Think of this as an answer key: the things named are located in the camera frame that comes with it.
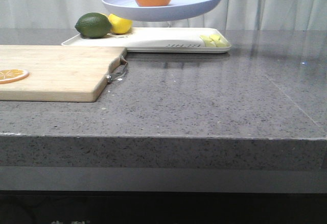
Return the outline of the bamboo cutting board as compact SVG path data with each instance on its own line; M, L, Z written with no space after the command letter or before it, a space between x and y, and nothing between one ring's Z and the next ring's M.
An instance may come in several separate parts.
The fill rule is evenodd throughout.
M1 69L29 72L2 84L1 100L94 102L126 53L124 47L1 45Z

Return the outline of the yellow lemon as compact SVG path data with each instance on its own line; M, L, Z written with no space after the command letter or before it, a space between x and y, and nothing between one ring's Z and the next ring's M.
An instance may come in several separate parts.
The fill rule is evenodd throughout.
M108 15L108 20L111 23L111 32L114 34L125 34L132 27L132 20L118 17L114 14Z

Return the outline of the blue plate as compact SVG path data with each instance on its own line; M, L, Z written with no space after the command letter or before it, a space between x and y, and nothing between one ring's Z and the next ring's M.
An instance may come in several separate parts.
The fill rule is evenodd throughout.
M104 6L118 17L145 22L188 19L214 9L221 0L171 0L167 6L141 7L135 0L102 0Z

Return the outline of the white plastic tray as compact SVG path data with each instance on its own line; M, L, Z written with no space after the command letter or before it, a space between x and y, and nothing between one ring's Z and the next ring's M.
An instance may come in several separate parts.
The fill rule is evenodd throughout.
M213 28L131 28L126 34L107 34L86 38L78 34L62 43L65 46L124 47L137 53L213 53L231 49L228 40Z

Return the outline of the green lime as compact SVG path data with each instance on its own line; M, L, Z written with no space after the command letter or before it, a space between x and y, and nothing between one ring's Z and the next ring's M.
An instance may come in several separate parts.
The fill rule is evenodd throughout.
M82 15L75 24L75 29L87 38L102 38L107 35L112 28L106 15L91 12Z

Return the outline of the orange slice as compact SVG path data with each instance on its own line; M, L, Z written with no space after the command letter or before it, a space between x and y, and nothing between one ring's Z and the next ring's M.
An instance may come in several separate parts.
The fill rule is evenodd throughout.
M29 72L25 69L2 69L1 70L1 84L8 84L20 81L29 76Z

